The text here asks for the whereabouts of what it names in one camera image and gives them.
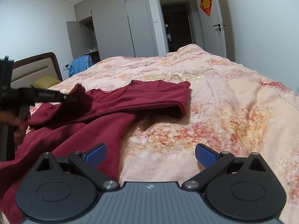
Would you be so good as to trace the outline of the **person's left hand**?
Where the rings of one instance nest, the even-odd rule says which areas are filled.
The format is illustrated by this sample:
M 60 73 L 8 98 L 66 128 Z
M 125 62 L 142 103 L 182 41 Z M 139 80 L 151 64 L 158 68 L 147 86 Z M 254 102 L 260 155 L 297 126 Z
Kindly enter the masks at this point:
M 12 126 L 16 126 L 17 129 L 14 132 L 14 142 L 17 145 L 21 145 L 26 135 L 26 131 L 28 129 L 28 121 L 31 117 L 30 112 L 27 113 L 25 119 L 21 121 L 17 116 L 15 116 L 10 111 L 1 111 L 1 123 L 7 123 Z

